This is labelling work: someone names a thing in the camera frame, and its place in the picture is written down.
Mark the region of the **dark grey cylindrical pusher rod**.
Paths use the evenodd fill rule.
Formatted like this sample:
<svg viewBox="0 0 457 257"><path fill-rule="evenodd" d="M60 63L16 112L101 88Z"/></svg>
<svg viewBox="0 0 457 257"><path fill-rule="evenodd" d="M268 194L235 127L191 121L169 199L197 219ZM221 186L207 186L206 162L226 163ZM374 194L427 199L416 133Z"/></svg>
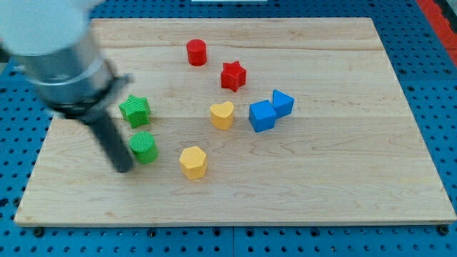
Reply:
<svg viewBox="0 0 457 257"><path fill-rule="evenodd" d="M126 173L134 167L134 160L129 153L121 134L107 110L86 113L80 121L89 127L96 140L109 158L111 165L119 173Z"/></svg>

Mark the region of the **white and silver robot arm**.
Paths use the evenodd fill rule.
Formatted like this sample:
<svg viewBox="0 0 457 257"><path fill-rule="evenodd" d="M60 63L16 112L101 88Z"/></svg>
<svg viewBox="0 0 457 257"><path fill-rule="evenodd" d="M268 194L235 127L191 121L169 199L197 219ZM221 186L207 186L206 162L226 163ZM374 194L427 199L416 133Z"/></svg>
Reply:
<svg viewBox="0 0 457 257"><path fill-rule="evenodd" d="M1 47L21 66L39 98L88 126L120 173L134 160L107 112L131 82L104 57L90 26L101 0L1 2Z"/></svg>

